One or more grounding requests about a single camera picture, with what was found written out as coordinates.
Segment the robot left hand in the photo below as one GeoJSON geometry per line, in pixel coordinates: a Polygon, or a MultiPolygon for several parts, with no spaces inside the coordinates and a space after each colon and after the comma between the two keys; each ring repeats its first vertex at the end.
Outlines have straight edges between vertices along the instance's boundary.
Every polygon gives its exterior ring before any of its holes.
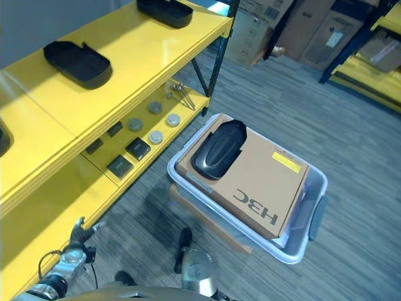
{"type": "Polygon", "coordinates": [[[106,225],[106,222],[101,221],[99,223],[94,224],[88,229],[84,229],[83,225],[85,223],[85,217],[82,216],[78,218],[78,221],[74,224],[74,227],[71,231],[70,242],[69,245],[83,245],[87,240],[89,240],[96,231],[106,225]]]}

